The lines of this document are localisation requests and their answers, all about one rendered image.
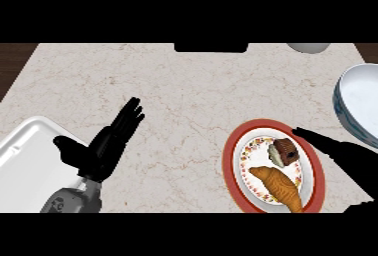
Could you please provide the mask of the white bowl with blue pattern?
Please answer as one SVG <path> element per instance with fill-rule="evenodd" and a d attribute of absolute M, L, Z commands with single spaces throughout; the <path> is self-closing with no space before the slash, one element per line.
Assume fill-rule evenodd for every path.
<path fill-rule="evenodd" d="M 357 64 L 344 71 L 332 104 L 344 129 L 378 149 L 378 64 Z"/>

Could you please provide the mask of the white tray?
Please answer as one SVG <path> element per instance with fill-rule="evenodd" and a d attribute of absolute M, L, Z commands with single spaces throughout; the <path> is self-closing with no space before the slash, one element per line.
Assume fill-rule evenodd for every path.
<path fill-rule="evenodd" d="M 63 135 L 84 142 L 45 117 L 28 118 L 0 141 L 0 213 L 38 213 L 51 194 L 78 188 L 76 169 L 53 144 Z"/>

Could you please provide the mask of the red-rimmed floral plate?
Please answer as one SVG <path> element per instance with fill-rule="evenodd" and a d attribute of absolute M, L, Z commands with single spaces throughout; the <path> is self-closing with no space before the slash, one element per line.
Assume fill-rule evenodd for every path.
<path fill-rule="evenodd" d="M 298 159 L 283 168 L 268 159 L 268 146 L 276 139 L 288 139 Z M 296 185 L 302 211 L 320 211 L 325 199 L 322 164 L 310 144 L 291 132 L 291 127 L 270 119 L 254 119 L 232 132 L 223 150 L 223 176 L 229 193 L 243 212 L 289 213 L 288 207 L 268 194 L 263 182 L 248 167 L 277 168 Z"/>

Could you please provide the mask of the brown cake slice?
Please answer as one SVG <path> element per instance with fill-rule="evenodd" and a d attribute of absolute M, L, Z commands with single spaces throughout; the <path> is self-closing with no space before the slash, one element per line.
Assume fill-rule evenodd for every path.
<path fill-rule="evenodd" d="M 289 166 L 299 158 L 296 147 L 288 138 L 273 141 L 267 153 L 270 161 L 280 168 Z"/>

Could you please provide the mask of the golden brown croissant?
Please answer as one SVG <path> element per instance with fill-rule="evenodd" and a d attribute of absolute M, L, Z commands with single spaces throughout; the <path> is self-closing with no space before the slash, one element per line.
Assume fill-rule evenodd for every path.
<path fill-rule="evenodd" d="M 288 176 L 274 167 L 251 167 L 249 173 L 260 179 L 270 195 L 292 213 L 302 212 L 298 189 Z"/>

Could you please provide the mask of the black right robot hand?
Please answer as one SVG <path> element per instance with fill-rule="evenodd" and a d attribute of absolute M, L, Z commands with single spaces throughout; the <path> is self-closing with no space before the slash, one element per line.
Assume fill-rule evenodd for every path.
<path fill-rule="evenodd" d="M 370 202 L 351 205 L 348 214 L 378 214 L 378 153 L 351 142 L 336 141 L 319 133 L 296 127 L 292 134 L 329 156 L 363 191 L 372 197 Z"/>

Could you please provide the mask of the black appliance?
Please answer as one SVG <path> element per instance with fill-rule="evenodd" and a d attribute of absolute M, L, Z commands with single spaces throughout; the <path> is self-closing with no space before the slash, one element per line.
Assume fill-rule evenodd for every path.
<path fill-rule="evenodd" d="M 175 43 L 174 50 L 177 52 L 209 52 L 209 53 L 243 53 L 246 51 L 246 43 Z"/>

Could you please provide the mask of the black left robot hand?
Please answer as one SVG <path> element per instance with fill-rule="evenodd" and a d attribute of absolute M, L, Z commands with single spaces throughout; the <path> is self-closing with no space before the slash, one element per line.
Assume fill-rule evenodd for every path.
<path fill-rule="evenodd" d="M 53 138 L 60 161 L 78 169 L 78 176 L 102 183 L 115 170 L 128 140 L 144 118 L 140 99 L 125 103 L 109 126 L 105 126 L 90 144 L 84 146 L 63 135 Z"/>

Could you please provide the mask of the grey round object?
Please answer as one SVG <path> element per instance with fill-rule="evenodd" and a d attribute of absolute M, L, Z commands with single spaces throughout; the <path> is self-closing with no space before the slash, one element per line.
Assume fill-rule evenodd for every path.
<path fill-rule="evenodd" d="M 288 46 L 301 53 L 317 54 L 326 50 L 329 43 L 289 43 Z"/>

